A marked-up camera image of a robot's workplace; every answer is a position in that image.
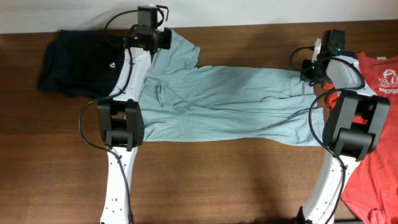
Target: white logo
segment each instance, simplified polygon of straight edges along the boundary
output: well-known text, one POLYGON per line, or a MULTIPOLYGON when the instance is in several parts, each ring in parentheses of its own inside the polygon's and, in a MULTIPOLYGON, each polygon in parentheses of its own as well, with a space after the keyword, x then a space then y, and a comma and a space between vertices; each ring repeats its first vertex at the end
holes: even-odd
POLYGON ((379 87, 379 91, 381 91, 383 93, 387 93, 387 94, 389 94, 389 93, 397 94, 398 93, 398 89, 396 89, 396 90, 386 90, 386 89, 383 89, 383 88, 380 88, 380 87, 379 87))
POLYGON ((383 78, 379 78, 381 87, 398 87, 398 76, 396 71, 387 69, 383 73, 383 78))

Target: red t-shirt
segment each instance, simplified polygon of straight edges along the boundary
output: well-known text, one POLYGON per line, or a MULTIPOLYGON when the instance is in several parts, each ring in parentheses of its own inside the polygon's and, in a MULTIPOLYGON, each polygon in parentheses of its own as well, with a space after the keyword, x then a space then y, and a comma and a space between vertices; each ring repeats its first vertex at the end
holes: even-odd
POLYGON ((389 98, 391 108, 376 150, 353 172, 342 199, 365 224, 398 224, 398 56, 376 60, 361 52, 358 60, 368 85, 389 98))

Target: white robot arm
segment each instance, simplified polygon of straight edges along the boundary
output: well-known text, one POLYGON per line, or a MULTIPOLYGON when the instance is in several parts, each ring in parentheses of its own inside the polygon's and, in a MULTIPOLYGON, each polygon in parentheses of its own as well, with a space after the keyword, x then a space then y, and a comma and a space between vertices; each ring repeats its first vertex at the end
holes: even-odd
POLYGON ((108 153, 108 184, 101 224, 133 223, 129 190, 134 159, 144 137, 138 101, 154 54, 159 48, 169 49, 171 44, 171 30, 164 27, 169 15, 167 7, 140 6, 137 11, 137 33, 125 40, 124 64, 110 93, 115 97, 98 102, 101 138, 108 150, 114 152, 108 153), (118 113, 124 113, 125 119, 113 117, 118 113))
POLYGON ((325 151, 323 166, 315 188, 310 198, 300 208, 296 223, 331 224, 334 222, 334 212, 341 192, 360 161, 375 149, 389 111, 388 99, 377 96, 358 76, 359 62, 355 54, 344 50, 344 36, 345 32, 341 30, 326 31, 323 40, 318 39, 315 43, 312 62, 325 57, 337 58, 337 60, 328 60, 326 65, 317 65, 321 71, 326 67, 327 78, 335 85, 335 89, 362 86, 355 91, 341 93, 338 91, 339 102, 333 109, 323 131, 323 142, 327 143, 329 149, 340 157, 345 170, 334 155, 325 151), (361 115, 367 123, 354 124, 355 114, 361 115))

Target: wooden table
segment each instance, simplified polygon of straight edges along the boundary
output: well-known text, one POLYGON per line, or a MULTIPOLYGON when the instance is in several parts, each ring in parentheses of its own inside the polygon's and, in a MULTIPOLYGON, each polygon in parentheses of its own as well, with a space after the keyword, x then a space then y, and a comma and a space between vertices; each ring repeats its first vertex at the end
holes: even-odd
MULTIPOLYGON (((289 69, 298 47, 343 29, 346 48, 398 54, 397 21, 175 29, 201 48, 198 66, 289 69)), ((54 33, 0 35, 0 223, 99 223, 106 154, 77 130, 87 98, 37 90, 54 33)), ((310 58, 300 52, 295 63, 310 58)), ((101 144, 95 107, 84 130, 101 144)), ((267 139, 145 142, 134 164, 136 223, 265 223, 296 216, 318 178, 324 151, 267 139)), ((354 215, 341 203, 337 219, 354 215)))

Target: clothing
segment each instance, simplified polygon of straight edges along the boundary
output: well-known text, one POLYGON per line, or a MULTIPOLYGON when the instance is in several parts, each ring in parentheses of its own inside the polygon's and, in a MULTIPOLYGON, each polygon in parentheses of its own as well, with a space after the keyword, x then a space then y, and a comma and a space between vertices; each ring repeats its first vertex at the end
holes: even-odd
MULTIPOLYGON (((121 37, 109 37, 121 43, 121 37)), ((61 30, 46 51, 38 88, 67 96, 108 96, 124 63, 123 48, 114 48, 104 34, 61 30)))
MULTIPOLYGON (((308 126, 313 88, 300 73, 271 68, 196 68, 200 48, 175 32, 170 50, 156 54, 139 100, 145 141, 267 138, 317 146, 308 126)), ((322 108, 313 111, 323 130, 322 108)))
POLYGON ((353 172, 342 199, 365 224, 398 224, 398 56, 376 60, 362 52, 358 61, 369 87, 387 97, 391 108, 376 150, 353 172))

